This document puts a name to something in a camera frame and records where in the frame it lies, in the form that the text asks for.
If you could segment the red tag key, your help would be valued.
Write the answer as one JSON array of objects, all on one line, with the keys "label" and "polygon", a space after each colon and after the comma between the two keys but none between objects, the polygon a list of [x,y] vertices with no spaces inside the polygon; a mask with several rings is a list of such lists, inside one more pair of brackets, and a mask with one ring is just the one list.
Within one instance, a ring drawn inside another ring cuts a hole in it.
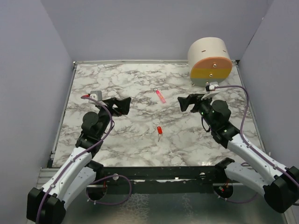
[{"label": "red tag key", "polygon": [[160,126],[157,127],[157,131],[158,131],[158,141],[160,141],[162,135],[163,135],[163,131],[162,128]]}]

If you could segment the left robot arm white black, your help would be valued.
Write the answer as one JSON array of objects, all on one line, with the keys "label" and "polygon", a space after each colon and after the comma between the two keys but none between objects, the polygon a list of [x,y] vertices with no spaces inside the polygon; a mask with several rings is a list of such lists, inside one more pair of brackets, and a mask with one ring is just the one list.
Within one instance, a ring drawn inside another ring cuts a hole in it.
[{"label": "left robot arm white black", "polygon": [[26,218],[36,224],[62,223],[68,207],[83,189],[103,180],[103,166],[92,159],[112,131],[113,117],[129,113],[131,98],[102,102],[91,95],[82,98],[93,102],[99,112],[83,116],[82,131],[69,158],[41,188],[28,193]]}]

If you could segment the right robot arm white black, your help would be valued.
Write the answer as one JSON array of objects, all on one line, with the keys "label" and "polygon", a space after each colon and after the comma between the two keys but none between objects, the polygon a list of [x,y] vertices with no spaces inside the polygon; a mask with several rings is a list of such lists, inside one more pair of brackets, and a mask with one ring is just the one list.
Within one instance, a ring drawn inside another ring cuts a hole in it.
[{"label": "right robot arm white black", "polygon": [[204,94],[178,97],[181,111],[193,105],[192,113],[199,112],[213,139],[224,148],[240,156],[252,168],[226,160],[215,170],[215,179],[228,179],[242,183],[264,197],[266,203],[278,213],[284,213],[299,199],[299,170],[288,168],[252,144],[230,121],[231,111],[226,101],[206,98]]}]

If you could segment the pink strap keyring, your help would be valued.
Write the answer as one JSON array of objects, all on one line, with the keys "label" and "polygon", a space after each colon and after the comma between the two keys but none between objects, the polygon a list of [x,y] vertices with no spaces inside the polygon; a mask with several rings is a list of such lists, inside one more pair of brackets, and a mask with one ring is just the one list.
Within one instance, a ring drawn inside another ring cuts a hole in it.
[{"label": "pink strap keyring", "polygon": [[164,98],[164,96],[162,95],[162,93],[160,92],[160,90],[158,88],[154,88],[153,91],[157,94],[157,96],[159,97],[160,101],[165,104],[166,100]]}]

